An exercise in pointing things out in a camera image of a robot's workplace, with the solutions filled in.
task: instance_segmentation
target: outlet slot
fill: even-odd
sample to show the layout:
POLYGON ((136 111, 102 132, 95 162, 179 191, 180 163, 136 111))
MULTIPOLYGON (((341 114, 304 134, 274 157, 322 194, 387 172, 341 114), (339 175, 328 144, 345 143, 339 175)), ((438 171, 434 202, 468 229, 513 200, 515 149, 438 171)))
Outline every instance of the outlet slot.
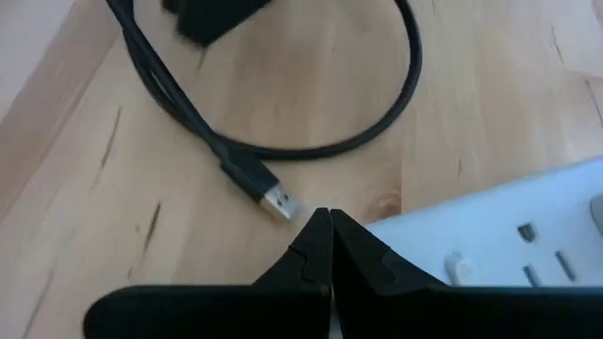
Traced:
POLYGON ((559 262, 559 265, 562 267, 563 272, 565 272, 567 279, 569 279, 570 282, 574 283, 578 279, 576 277, 576 271, 569 264, 569 261, 567 261, 567 257, 565 256, 565 254, 563 254, 563 252, 558 250, 555 252, 555 258, 557 258, 557 261, 559 262))
POLYGON ((530 282, 530 285, 532 287, 542 286, 534 267, 532 267, 531 265, 524 266, 524 274, 526 275, 526 278, 528 278, 528 282, 530 282))
POLYGON ((603 236, 603 194, 594 197, 591 201, 591 214, 599 234, 603 236))
POLYGON ((536 241, 536 230, 534 229, 534 225, 532 225, 531 223, 527 223, 517 227, 517 231, 519 232, 521 238, 524 239, 524 241, 528 244, 531 244, 536 241))

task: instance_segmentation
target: wooden surface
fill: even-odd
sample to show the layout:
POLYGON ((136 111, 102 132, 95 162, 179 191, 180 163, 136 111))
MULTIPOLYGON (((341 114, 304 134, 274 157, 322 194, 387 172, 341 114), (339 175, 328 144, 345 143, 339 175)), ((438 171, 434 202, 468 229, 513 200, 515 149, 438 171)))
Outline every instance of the wooden surface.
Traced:
MULTIPOLYGON (((248 141, 354 134, 388 108, 406 72, 391 1, 278 0, 204 56, 174 37, 158 1, 138 3, 143 29, 204 116, 248 141)), ((370 222, 603 153, 603 81, 566 64, 579 61, 563 60, 574 52, 557 37, 572 37, 559 15, 570 2, 412 4, 425 66, 404 116, 357 152, 269 164, 307 206, 292 225, 249 202, 157 107, 116 39, 90 83, 77 80, 76 104, 51 107, 65 121, 56 137, 0 149, 0 183, 23 183, 0 196, 3 338, 81 337, 87 308, 129 284, 250 283, 318 206, 370 222), (13 164, 23 163, 21 173, 13 164)), ((583 46, 600 43, 597 29, 583 46)), ((29 123, 0 128, 0 138, 29 123)))
MULTIPOLYGON (((30 11, 35 5, 38 4, 33 1, 20 3, 30 11)), ((0 90, 11 87, 0 94, 3 97, 10 95, 13 89, 19 89, 18 80, 31 73, 23 89, 18 90, 6 117, 0 109, 0 218, 40 167, 119 34, 113 14, 103 2, 77 0, 70 10, 65 10, 68 11, 67 20, 60 24, 52 41, 44 42, 45 37, 37 41, 38 47, 45 43, 49 47, 43 56, 37 57, 41 62, 34 72, 30 71, 31 60, 0 63, 0 81, 7 81, 3 84, 6 87, 0 90)), ((32 25, 30 29, 38 31, 47 24, 42 24, 41 28, 32 25)), ((5 34, 14 33, 0 30, 0 38, 5 34)), ((33 55, 40 52, 38 48, 20 44, 11 48, 11 54, 15 50, 33 55)))

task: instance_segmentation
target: electrical outlet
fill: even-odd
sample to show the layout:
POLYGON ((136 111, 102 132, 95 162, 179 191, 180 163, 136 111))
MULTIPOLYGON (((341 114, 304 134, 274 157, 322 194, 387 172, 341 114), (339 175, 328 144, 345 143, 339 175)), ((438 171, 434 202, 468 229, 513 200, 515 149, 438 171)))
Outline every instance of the electrical outlet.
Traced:
POLYGON ((602 194, 603 158, 597 158, 367 228, 451 285, 599 286, 602 194), (454 276, 451 255, 470 272, 454 276))

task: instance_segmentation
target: usb-a plug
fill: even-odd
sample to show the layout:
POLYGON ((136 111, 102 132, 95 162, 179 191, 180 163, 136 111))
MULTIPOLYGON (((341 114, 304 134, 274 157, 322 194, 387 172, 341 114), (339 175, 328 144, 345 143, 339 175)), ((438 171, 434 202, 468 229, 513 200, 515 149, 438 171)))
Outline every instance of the usb-a plug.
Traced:
POLYGON ((270 169, 252 154, 229 150, 221 158, 220 166, 235 184, 273 216, 285 220, 296 216, 299 204, 270 169))

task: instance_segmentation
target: black plastic object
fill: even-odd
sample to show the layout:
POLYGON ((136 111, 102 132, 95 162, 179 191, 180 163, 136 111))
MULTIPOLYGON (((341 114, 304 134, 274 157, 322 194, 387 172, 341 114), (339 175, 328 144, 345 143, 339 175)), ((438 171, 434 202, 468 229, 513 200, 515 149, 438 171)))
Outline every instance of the black plastic object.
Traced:
POLYGON ((90 308, 84 333, 327 338, 332 284, 344 338, 603 337, 600 288, 448 287, 327 209, 254 284, 126 288, 90 308))
POLYGON ((163 0, 178 15, 178 31, 207 47, 235 28, 269 0, 163 0))
POLYGON ((331 216, 318 210, 254 284, 125 288, 90 308, 84 333, 88 339, 327 338, 332 255, 331 216))

